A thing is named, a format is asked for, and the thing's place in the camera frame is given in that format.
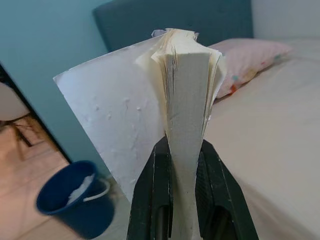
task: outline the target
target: blue bucket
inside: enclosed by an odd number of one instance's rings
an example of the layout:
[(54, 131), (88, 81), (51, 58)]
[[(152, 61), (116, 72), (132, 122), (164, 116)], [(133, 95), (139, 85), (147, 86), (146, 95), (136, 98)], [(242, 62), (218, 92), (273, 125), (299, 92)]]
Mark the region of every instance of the blue bucket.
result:
[[(69, 195), (85, 177), (93, 174), (93, 181), (84, 193), (67, 205)], [(90, 161), (70, 164), (42, 187), (36, 200), (37, 209), (68, 225), (84, 239), (101, 235), (111, 224), (115, 209), (107, 195), (110, 184), (97, 175), (96, 166)]]

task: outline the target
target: pink pillow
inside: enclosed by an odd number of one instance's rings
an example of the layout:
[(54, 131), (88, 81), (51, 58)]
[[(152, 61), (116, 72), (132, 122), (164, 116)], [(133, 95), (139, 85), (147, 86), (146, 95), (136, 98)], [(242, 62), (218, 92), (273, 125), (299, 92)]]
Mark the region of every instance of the pink pillow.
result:
[(217, 98), (233, 94), (242, 84), (277, 62), (291, 47), (280, 42), (252, 38), (232, 38), (218, 42), (209, 48), (223, 53), (227, 74)]

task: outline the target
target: teal wall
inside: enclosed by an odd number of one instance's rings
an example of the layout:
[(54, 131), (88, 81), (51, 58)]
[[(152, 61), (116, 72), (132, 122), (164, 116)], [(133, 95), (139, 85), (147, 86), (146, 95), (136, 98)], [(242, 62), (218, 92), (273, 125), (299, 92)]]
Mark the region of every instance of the teal wall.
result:
[(52, 79), (107, 52), (92, 15), (106, 1), (0, 0), (0, 62), (70, 159), (109, 174)]

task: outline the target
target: wooden floor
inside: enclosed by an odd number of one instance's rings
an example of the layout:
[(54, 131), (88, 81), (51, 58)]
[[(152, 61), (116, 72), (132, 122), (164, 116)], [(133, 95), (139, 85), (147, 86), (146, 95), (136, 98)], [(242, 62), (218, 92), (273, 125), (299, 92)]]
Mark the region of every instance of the wooden floor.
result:
[[(79, 240), (72, 230), (35, 208), (41, 187), (67, 165), (63, 156), (45, 142), (24, 147), (25, 161), (18, 156), (10, 128), (0, 132), (0, 240)], [(97, 239), (125, 240), (130, 204), (118, 186), (112, 185), (114, 220)]]

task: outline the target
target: upholstered headboard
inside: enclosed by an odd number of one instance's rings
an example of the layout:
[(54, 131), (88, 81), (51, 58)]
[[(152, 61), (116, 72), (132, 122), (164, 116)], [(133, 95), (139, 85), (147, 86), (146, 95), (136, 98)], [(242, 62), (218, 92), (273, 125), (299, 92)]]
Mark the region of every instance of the upholstered headboard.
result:
[(112, 0), (93, 14), (110, 52), (150, 38), (154, 29), (193, 30), (205, 46), (253, 37), (250, 0)]

